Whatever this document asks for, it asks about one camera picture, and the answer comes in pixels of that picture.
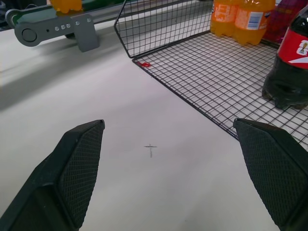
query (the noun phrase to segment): wire basket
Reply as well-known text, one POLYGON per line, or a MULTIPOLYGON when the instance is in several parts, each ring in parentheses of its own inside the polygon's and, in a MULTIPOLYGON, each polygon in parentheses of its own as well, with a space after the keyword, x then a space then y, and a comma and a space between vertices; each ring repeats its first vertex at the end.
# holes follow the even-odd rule
POLYGON ((159 2, 127 1, 115 22, 136 65, 235 138, 234 119, 247 118, 287 130, 308 150, 308 110, 282 111, 261 97, 279 45, 243 47, 209 33, 212 0, 168 0, 131 14, 133 4, 159 2))

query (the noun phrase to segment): bottle label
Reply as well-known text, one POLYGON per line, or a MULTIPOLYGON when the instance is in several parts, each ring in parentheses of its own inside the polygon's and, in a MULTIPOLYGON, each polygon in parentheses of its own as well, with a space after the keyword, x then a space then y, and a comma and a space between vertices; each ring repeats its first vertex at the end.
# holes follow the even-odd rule
POLYGON ((235 26, 243 30, 266 29, 271 11, 252 12, 239 9, 237 11, 235 26))
POLYGON ((214 3, 212 21, 231 23, 235 21, 238 6, 214 3))
POLYGON ((289 65, 308 69, 308 37, 288 29, 278 49, 278 56, 289 65))

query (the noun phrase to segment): pencil cross mark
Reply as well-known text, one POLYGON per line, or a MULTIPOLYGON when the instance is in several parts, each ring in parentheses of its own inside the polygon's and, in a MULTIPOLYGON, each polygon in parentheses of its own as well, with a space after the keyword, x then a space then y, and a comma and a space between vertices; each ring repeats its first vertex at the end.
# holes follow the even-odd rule
POLYGON ((152 148, 157 148, 157 146, 152 146, 151 144, 149 144, 149 146, 145 146, 145 148, 150 149, 150 157, 152 158, 152 156, 153 156, 152 148))

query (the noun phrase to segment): plastic bottle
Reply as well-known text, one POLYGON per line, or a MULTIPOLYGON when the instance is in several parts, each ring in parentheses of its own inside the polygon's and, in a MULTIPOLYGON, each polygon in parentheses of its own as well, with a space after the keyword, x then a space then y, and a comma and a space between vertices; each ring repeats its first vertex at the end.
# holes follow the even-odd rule
POLYGON ((258 45, 274 8, 275 0, 242 0, 235 19, 234 39, 241 45, 258 45))
POLYGON ((232 36, 240 0, 214 0, 211 32, 217 36, 232 36))
POLYGON ((262 96, 273 99, 277 108, 308 105, 308 6, 301 10, 287 30, 262 96))
POLYGON ((82 10, 81 0, 51 0, 50 2, 57 12, 68 13, 70 10, 82 10))

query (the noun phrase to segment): dark soda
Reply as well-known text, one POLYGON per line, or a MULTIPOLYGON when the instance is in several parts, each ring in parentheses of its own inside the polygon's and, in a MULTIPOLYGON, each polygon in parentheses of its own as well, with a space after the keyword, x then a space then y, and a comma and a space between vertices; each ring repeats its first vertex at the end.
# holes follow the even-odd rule
POLYGON ((266 77, 262 96, 275 106, 303 109, 308 105, 308 6, 291 23, 266 77))

